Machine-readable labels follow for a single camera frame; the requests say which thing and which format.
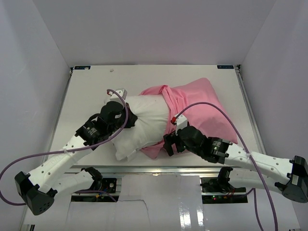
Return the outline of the left blue table label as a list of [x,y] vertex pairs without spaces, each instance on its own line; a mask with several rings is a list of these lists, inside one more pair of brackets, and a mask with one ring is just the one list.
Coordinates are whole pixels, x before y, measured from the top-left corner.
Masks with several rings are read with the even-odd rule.
[[90,70],[90,65],[76,65],[74,66],[74,70]]

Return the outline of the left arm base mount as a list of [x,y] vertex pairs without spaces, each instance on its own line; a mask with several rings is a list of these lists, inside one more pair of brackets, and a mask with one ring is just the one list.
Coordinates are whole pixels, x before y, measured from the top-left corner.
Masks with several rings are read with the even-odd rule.
[[116,178],[104,178],[93,167],[82,168],[81,173],[89,173],[93,182],[88,189],[77,190],[76,194],[91,194],[92,198],[95,197],[95,202],[117,202],[118,197],[112,196],[113,193],[116,193]]

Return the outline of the blue table label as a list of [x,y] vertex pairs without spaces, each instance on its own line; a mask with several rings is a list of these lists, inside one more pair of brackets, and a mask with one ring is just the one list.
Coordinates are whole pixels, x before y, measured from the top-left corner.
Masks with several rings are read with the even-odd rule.
[[233,65],[217,65],[218,69],[234,69]]
[[76,65],[74,66],[74,70],[90,70],[90,65]]

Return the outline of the right blue table label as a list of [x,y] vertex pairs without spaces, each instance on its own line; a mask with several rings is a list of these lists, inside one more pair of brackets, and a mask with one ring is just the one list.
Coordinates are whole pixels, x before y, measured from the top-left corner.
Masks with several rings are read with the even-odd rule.
[[218,69],[234,69],[233,65],[217,65]]

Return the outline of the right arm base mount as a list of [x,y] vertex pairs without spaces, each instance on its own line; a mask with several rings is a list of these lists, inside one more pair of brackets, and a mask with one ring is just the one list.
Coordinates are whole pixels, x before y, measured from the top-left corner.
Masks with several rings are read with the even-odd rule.
[[223,167],[217,177],[201,178],[202,202],[210,204],[245,204],[248,203],[246,188],[233,187],[230,184],[232,167]]

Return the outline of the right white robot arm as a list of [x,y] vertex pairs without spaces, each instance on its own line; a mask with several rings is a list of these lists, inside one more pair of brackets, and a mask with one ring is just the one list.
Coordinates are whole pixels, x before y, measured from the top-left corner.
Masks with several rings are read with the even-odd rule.
[[294,202],[308,201],[308,164],[298,155],[286,159],[247,153],[230,141],[206,137],[193,126],[164,135],[163,148],[169,156],[189,151],[207,162],[222,164],[217,180],[211,182],[216,190],[264,188]]

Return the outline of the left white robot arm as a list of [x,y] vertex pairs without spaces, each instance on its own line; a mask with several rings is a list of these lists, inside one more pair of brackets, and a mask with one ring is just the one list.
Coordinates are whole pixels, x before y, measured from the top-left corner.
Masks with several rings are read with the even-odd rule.
[[62,153],[53,155],[28,173],[18,173],[14,178],[18,194],[32,214],[38,216],[46,212],[61,195],[100,191],[103,177],[95,168],[83,168],[70,177],[65,177],[65,172],[92,153],[98,143],[108,142],[115,132],[133,127],[137,119],[128,103],[109,101],[100,113],[92,115],[76,131]]

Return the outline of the white pillow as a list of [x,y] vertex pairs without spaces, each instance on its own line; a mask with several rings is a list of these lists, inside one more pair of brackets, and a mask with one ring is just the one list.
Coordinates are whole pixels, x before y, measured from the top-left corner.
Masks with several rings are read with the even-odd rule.
[[126,102],[137,116],[135,126],[123,129],[111,140],[118,161],[130,161],[137,152],[156,159],[167,128],[170,109],[163,95],[128,96]]

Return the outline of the aluminium table front rail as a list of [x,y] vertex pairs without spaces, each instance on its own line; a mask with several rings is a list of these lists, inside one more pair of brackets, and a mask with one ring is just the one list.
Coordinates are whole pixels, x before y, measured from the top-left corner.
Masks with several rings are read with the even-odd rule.
[[125,167],[125,166],[94,166],[96,170],[104,175],[126,175],[126,174],[216,174],[221,166],[205,167]]

